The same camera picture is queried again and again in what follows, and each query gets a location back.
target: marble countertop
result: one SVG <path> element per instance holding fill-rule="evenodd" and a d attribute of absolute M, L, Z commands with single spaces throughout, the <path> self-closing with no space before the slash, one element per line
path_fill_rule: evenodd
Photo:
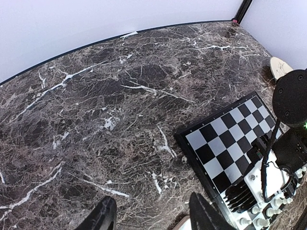
<path fill-rule="evenodd" d="M 231 22 L 150 30 L 64 55 L 0 87 L 0 229 L 72 230 L 103 196 L 119 230 L 171 229 L 200 182 L 180 127 L 252 91 L 270 55 Z M 271 229 L 289 229 L 306 183 Z"/>

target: chessboard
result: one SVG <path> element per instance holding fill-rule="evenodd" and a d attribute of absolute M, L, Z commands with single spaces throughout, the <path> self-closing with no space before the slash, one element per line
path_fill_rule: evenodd
<path fill-rule="evenodd" d="M 175 134 L 208 195 L 216 201 L 226 220 L 239 230 L 243 228 L 238 224 L 238 218 L 247 217 L 248 213 L 237 215 L 229 211 L 224 201 L 225 190 L 243 179 L 251 164 L 247 155 L 251 143 L 264 134 L 270 137 L 274 126 L 272 114 L 253 92 Z M 259 229 L 251 226 L 253 224 L 244 229 Z"/>

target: marble table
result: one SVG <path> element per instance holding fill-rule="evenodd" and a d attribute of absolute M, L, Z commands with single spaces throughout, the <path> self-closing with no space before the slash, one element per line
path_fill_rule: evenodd
<path fill-rule="evenodd" d="M 119 230 L 171 229 L 202 193 L 173 134 L 257 91 L 270 55 L 232 22 L 150 30 L 64 55 L 0 87 L 0 229 L 72 230 L 103 196 Z M 306 183 L 271 229 L 290 229 Z"/>

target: black round disc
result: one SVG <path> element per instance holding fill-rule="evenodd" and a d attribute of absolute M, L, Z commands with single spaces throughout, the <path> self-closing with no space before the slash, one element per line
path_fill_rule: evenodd
<path fill-rule="evenodd" d="M 307 121 L 307 71 L 294 70 L 277 81 L 273 94 L 273 110 L 281 122 L 290 127 Z"/>

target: white backdrop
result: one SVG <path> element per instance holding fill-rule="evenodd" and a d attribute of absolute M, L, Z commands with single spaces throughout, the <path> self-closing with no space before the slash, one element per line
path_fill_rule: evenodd
<path fill-rule="evenodd" d="M 231 20 L 242 0 L 0 0 L 0 82 L 100 40 L 179 23 Z"/>
<path fill-rule="evenodd" d="M 307 68 L 306 0 L 254 0 L 241 25 L 273 56 Z"/>

